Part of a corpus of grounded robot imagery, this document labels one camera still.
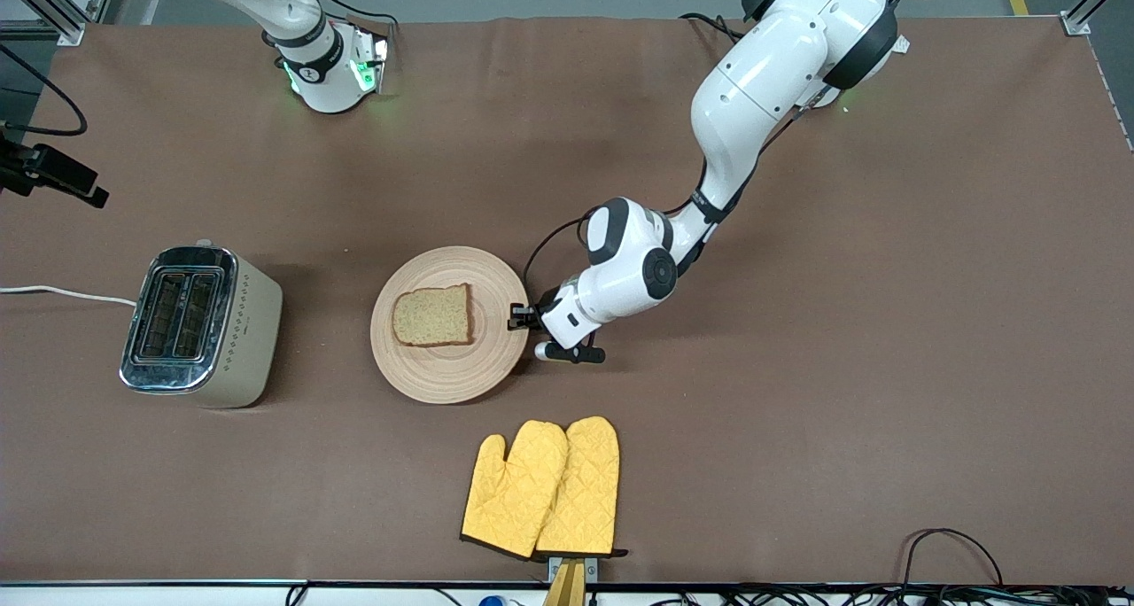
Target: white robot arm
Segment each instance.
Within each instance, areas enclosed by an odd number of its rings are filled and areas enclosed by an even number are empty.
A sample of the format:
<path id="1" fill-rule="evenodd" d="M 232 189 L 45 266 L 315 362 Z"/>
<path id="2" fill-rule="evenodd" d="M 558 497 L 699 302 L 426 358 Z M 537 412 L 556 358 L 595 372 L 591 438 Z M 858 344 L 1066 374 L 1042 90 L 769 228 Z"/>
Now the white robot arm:
<path id="1" fill-rule="evenodd" d="M 291 90 L 319 112 L 349 110 L 374 92 L 387 56 L 384 39 L 331 22 L 316 0 L 219 0 L 260 24 L 284 56 Z"/>
<path id="2" fill-rule="evenodd" d="M 758 24 L 693 98 L 693 133 L 704 150 L 696 191 L 672 217 L 624 197 L 593 212 L 586 227 L 591 267 L 531 310 L 514 312 L 515 326 L 526 321 L 553 338 L 536 347 L 540 359 L 601 362 L 603 352 L 581 342 L 669 297 L 736 207 L 764 140 L 784 116 L 828 87 L 847 90 L 873 75 L 897 37 L 888 0 L 742 2 Z"/>

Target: wooden plate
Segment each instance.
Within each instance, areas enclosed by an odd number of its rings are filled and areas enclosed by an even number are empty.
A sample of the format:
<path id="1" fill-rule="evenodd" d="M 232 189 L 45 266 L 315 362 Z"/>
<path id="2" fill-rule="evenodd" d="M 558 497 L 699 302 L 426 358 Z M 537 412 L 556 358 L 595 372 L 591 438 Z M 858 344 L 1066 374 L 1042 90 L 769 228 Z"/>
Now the wooden plate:
<path id="1" fill-rule="evenodd" d="M 422 287 L 471 285 L 473 344 L 406 347 L 393 337 L 393 303 Z M 399 392 L 430 404 L 465 402 L 496 387 L 515 367 L 527 330 L 508 330 L 511 303 L 526 303 L 507 263 L 474 247 L 440 247 L 417 255 L 382 287 L 370 319 L 370 345 L 382 374 Z"/>

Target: toaster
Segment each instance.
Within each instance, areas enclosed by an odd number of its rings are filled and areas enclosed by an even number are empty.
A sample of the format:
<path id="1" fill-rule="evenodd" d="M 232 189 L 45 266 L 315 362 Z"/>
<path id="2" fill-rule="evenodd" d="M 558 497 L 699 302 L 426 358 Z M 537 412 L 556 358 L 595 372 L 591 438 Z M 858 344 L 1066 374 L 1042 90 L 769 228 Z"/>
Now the toaster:
<path id="1" fill-rule="evenodd" d="M 118 374 L 143 394 L 247 406 L 268 381 L 282 303 L 279 284 L 209 241 L 166 250 L 142 284 Z"/>

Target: table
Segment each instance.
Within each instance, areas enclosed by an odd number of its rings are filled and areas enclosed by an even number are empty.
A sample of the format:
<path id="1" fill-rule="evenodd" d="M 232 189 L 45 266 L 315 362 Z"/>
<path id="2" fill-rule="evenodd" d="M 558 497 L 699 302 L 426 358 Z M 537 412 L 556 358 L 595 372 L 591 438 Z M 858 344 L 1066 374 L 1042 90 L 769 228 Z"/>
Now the table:
<path id="1" fill-rule="evenodd" d="M 528 579 L 458 541 L 476 447 L 602 414 L 619 581 L 890 581 L 959 528 L 1009 582 L 1134 566 L 1134 165 L 1053 18 L 903 20 L 911 52 L 793 126 L 663 306 L 600 368 L 524 360 L 473 404 L 393 392 L 367 326 L 440 245 L 522 267 L 612 195 L 695 184 L 693 92 L 727 49 L 688 22 L 405 25 L 389 94 L 319 116 L 259 30 L 102 27 L 51 76 L 91 131 L 98 211 L 0 196 L 0 281 L 130 296 L 211 238 L 284 288 L 262 402 L 203 411 L 116 374 L 129 308 L 0 298 L 0 578 Z M 39 125 L 68 125 L 46 98 Z M 570 235 L 539 289 L 583 268 Z M 914 578 L 988 581 L 926 541 Z"/>

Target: oven mitt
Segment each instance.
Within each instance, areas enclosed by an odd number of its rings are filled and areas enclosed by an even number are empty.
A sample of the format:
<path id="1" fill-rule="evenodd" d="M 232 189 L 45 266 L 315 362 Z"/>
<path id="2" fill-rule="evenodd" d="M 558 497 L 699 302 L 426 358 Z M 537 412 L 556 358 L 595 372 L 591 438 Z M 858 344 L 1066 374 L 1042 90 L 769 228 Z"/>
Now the oven mitt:
<path id="1" fill-rule="evenodd" d="M 532 556 L 567 464 L 567 436 L 558 424 L 528 420 L 511 453 L 489 436 L 473 468 L 460 539 L 522 558 Z"/>
<path id="2" fill-rule="evenodd" d="M 541 556 L 616 555 L 619 456 L 615 428 L 606 418 L 579 420 L 567 429 L 567 469 L 535 549 Z"/>

